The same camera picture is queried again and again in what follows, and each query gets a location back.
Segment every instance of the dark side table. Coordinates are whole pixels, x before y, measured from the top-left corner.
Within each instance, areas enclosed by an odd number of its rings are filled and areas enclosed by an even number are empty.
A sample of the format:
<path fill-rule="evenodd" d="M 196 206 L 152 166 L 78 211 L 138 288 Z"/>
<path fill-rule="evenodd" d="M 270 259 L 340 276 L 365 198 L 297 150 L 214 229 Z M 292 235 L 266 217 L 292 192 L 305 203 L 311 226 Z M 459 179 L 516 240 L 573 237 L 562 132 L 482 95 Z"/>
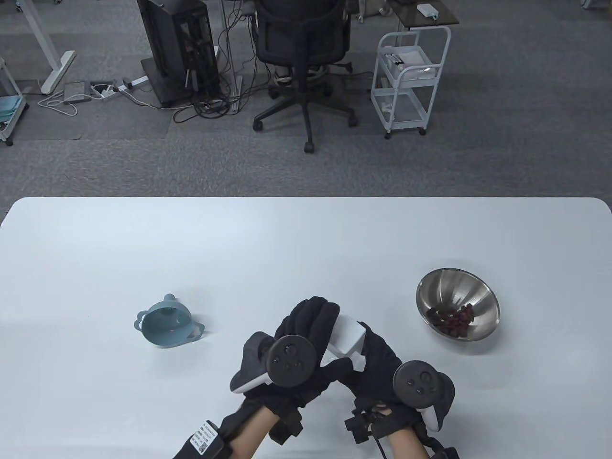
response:
<path fill-rule="evenodd" d="M 440 0 L 418 0 L 410 5 L 404 5 L 398 0 L 387 0 L 387 3 L 398 18 L 398 32 L 401 30 L 401 26 L 410 30 L 430 26 L 454 26 L 459 23 L 459 19 Z M 429 3 L 438 10 L 437 20 L 426 18 L 417 10 L 417 6 L 422 3 Z"/>

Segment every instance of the desk leg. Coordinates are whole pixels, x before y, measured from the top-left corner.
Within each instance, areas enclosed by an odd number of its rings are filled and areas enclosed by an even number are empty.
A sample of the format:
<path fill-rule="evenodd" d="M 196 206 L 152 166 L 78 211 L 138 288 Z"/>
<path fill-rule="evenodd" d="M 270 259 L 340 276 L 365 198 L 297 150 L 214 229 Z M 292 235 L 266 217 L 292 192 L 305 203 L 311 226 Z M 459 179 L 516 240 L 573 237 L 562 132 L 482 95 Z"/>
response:
<path fill-rule="evenodd" d="M 224 0 L 219 0 L 219 9 L 221 10 L 221 19 L 222 19 L 222 23 L 223 23 L 223 30 L 227 30 L 228 29 L 228 20 L 227 17 L 225 16 L 225 5 L 224 5 Z M 230 40 L 226 40 L 225 41 L 227 43 L 227 59 L 229 61 L 229 83 L 230 83 L 230 95 L 231 98 L 234 100 L 234 102 L 232 102 L 231 104 L 231 113 L 236 113 L 238 112 L 238 109 L 240 108 L 240 99 L 238 99 L 240 97 L 240 94 L 242 92 L 242 76 L 236 76 L 236 72 L 234 71 L 234 58 L 232 57 L 231 54 L 231 45 L 230 45 Z"/>
<path fill-rule="evenodd" d="M 52 68 L 49 77 L 40 87 L 43 94 L 51 94 L 58 85 L 59 80 L 61 80 L 66 73 L 66 70 L 68 70 L 68 67 L 70 67 L 77 53 L 76 51 L 66 51 L 60 58 L 57 49 L 55 49 L 55 46 L 53 46 L 51 37 L 49 37 L 49 34 L 43 30 L 42 21 L 40 20 L 40 16 L 38 11 L 36 11 L 32 0 L 21 0 L 20 5 L 21 9 L 23 10 L 23 14 L 30 24 L 32 32 L 34 32 L 34 35 L 36 36 L 36 39 L 38 40 L 38 43 L 42 48 L 43 53 L 45 53 L 45 57 Z"/>

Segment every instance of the sneaker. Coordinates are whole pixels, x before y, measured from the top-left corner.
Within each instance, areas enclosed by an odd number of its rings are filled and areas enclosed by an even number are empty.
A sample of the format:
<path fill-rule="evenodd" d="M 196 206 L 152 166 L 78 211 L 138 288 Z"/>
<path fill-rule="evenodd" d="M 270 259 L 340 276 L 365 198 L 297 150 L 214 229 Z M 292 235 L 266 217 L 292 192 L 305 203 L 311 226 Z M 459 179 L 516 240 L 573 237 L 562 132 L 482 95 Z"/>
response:
<path fill-rule="evenodd" d="M 277 86 L 289 86 L 291 85 L 291 74 L 292 71 L 288 67 L 276 67 L 272 81 Z"/>
<path fill-rule="evenodd" d="M 314 81 L 326 75 L 329 72 L 329 67 L 326 65 L 317 65 L 308 68 L 307 81 Z M 290 86 L 293 81 L 293 69 L 287 69 L 286 67 L 277 67 L 274 70 L 272 81 L 277 86 Z"/>
<path fill-rule="evenodd" d="M 329 67 L 326 65 L 317 65 L 316 67 L 309 67 L 307 80 L 316 80 L 317 78 L 321 78 L 327 72 L 329 72 Z"/>

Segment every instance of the barcode sticker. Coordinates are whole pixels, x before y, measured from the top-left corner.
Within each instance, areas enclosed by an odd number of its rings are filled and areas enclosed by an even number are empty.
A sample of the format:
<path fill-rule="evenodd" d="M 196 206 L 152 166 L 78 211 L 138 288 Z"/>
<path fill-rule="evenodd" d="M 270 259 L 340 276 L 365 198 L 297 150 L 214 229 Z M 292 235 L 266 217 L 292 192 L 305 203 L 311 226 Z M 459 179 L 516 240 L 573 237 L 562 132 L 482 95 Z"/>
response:
<path fill-rule="evenodd" d="M 202 427 L 200 427 L 198 431 L 193 434 L 189 441 L 202 456 L 204 451 L 208 449 L 217 435 L 217 431 L 212 428 L 212 425 L 210 425 L 208 421 L 206 421 L 204 425 L 202 425 Z"/>

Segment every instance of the stainless steel bowl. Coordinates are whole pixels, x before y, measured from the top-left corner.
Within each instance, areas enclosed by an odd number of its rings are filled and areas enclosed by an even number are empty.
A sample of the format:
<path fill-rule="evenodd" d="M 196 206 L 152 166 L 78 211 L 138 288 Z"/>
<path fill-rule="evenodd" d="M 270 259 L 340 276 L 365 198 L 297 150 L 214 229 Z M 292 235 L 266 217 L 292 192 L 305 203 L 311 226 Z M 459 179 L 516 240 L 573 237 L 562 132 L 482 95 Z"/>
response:
<path fill-rule="evenodd" d="M 435 328 L 427 317 L 431 308 L 457 311 L 461 306 L 474 307 L 474 321 L 466 338 L 451 337 Z M 456 341 L 479 341 L 489 336 L 499 324 L 499 302 L 482 279 L 456 268 L 431 271 L 417 287 L 417 308 L 423 320 L 437 333 Z"/>

